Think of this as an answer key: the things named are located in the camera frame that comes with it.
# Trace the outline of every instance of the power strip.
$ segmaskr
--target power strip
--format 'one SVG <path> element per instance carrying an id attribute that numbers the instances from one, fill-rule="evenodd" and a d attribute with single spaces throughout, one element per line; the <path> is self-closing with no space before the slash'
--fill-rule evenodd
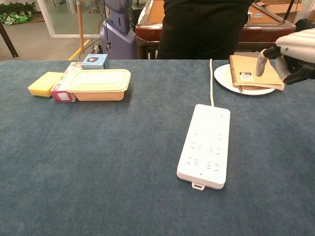
<path id="1" fill-rule="evenodd" d="M 222 189 L 226 181 L 230 111 L 197 104 L 183 151 L 177 177 L 191 182 L 197 190 L 205 186 Z"/>

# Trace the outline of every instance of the pink box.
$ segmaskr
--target pink box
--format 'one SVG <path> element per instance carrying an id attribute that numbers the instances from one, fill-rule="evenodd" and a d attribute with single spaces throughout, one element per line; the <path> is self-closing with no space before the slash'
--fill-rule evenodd
<path id="1" fill-rule="evenodd" d="M 71 62 L 71 64 L 63 73 L 61 80 L 55 83 L 51 89 L 51 95 L 55 102 L 74 102 L 76 100 L 75 95 L 71 92 L 68 92 L 67 89 L 72 81 L 72 78 L 77 72 L 81 70 L 81 62 Z"/>

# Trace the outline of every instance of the brown notebook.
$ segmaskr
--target brown notebook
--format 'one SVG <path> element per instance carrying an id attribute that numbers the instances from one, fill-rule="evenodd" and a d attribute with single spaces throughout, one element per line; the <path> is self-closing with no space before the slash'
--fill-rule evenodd
<path id="1" fill-rule="evenodd" d="M 284 83 L 276 73 L 270 61 L 261 77 L 256 76 L 257 58 L 231 55 L 230 67 L 234 87 L 242 91 L 242 86 L 255 86 L 284 90 Z"/>

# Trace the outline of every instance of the container lid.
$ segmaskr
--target container lid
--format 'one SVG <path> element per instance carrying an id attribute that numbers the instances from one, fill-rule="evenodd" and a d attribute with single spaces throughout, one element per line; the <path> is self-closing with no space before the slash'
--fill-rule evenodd
<path id="1" fill-rule="evenodd" d="M 82 70 L 72 79 L 68 92 L 122 92 L 129 85 L 131 73 L 125 69 Z"/>

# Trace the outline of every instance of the sponge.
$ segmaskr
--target sponge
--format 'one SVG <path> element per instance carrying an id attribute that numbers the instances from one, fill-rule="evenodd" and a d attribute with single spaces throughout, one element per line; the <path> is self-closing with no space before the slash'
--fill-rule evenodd
<path id="1" fill-rule="evenodd" d="M 51 88 L 61 79 L 62 76 L 63 73 L 60 72 L 47 72 L 32 83 L 28 89 L 33 96 L 51 97 Z"/>

